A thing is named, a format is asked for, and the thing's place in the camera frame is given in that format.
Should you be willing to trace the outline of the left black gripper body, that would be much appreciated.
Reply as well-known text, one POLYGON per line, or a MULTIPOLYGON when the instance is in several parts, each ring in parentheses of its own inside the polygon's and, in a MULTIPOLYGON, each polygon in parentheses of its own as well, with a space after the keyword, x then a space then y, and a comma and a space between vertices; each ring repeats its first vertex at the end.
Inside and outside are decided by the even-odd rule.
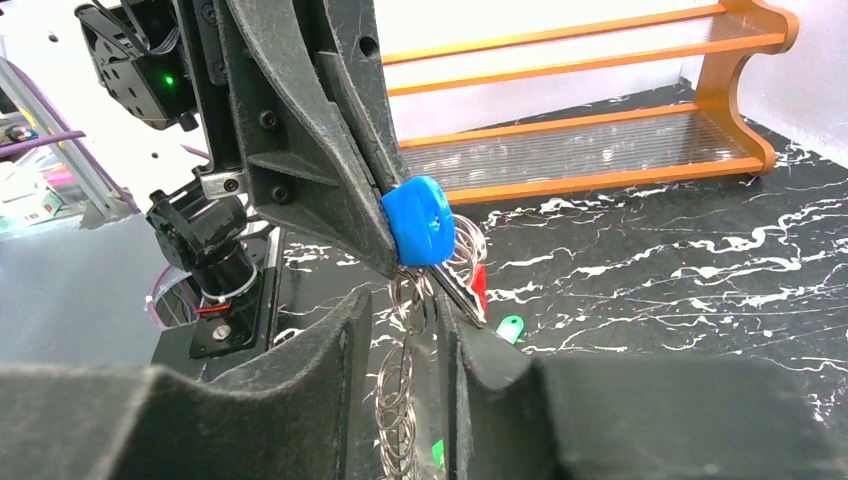
POLYGON ((196 105, 210 160, 199 169, 209 198, 258 197, 258 175, 248 157, 259 144, 259 126, 249 102, 256 65, 227 1, 176 1, 196 105))

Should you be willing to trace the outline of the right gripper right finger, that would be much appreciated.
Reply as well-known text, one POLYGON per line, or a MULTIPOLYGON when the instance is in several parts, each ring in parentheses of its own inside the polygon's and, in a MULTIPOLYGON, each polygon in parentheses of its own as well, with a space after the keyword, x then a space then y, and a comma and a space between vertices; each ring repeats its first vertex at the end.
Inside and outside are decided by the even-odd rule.
POLYGON ((788 374, 700 355, 529 356, 437 298, 451 479, 843 479, 788 374))

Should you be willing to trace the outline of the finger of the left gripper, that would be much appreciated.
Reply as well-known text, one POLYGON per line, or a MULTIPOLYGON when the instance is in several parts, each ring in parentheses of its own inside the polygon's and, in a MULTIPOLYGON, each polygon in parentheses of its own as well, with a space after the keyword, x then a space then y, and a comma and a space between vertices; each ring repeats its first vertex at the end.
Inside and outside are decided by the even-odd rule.
POLYGON ((314 61, 382 194, 409 177, 393 127, 372 1, 313 1, 314 61))
POLYGON ((256 65, 251 199, 271 224, 337 247, 386 278, 400 267, 382 194, 314 61, 313 1, 227 1, 256 65))

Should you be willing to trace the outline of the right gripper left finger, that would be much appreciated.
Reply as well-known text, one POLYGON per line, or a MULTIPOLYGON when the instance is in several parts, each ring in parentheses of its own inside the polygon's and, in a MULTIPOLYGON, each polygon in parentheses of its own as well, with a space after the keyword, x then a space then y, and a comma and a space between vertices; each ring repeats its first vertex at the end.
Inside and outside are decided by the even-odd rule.
POLYGON ((5 479, 349 479, 370 291, 203 383, 162 366, 1 371, 5 479))

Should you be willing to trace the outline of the blue key tag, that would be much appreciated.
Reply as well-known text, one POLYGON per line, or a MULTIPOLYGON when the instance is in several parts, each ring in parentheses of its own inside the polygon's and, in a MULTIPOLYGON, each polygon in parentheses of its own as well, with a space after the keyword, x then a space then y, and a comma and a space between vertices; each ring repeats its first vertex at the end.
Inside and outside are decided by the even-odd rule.
POLYGON ((454 215, 445 192, 432 177, 412 177, 386 193, 381 202, 401 265, 427 267, 453 255, 454 215))

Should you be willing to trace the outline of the metal keyring red grip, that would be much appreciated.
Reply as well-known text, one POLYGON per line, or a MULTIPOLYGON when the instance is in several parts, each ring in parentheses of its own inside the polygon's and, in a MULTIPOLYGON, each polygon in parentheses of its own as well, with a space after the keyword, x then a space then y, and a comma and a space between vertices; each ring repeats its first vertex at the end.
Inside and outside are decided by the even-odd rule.
POLYGON ((375 421, 389 479, 467 479, 474 453, 461 335, 486 325, 486 237, 455 215, 453 255, 430 268, 401 269, 389 297, 404 339, 377 375, 375 421), (444 440, 444 469, 431 447, 444 440))

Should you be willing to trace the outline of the orange ribbed plastic rack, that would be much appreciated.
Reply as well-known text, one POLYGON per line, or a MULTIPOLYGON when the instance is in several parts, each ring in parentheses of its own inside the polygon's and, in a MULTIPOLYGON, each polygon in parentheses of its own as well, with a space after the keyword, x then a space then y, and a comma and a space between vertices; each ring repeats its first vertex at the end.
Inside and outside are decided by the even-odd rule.
POLYGON ((386 68, 491 60, 498 52, 539 51, 542 64, 502 71, 418 77, 392 86, 399 98, 548 76, 606 75, 689 57, 702 61, 693 97, 630 108, 550 112, 461 133, 408 139, 401 149, 411 170, 437 179, 456 205, 551 196, 575 191, 770 172, 771 144, 744 121, 738 83, 748 60, 793 47, 798 17, 763 1, 705 6, 521 33, 388 54, 386 68))

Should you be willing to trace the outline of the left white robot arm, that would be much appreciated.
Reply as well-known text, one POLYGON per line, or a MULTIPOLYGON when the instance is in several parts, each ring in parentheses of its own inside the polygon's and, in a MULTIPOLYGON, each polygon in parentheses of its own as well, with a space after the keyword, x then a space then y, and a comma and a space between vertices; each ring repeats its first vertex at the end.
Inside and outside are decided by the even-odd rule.
POLYGON ((408 175, 370 1, 91 1, 75 9, 100 84, 146 126, 202 128, 207 163, 151 194, 148 223, 207 305, 188 354, 264 343, 276 274, 240 234, 251 216, 394 277, 382 197, 408 175))

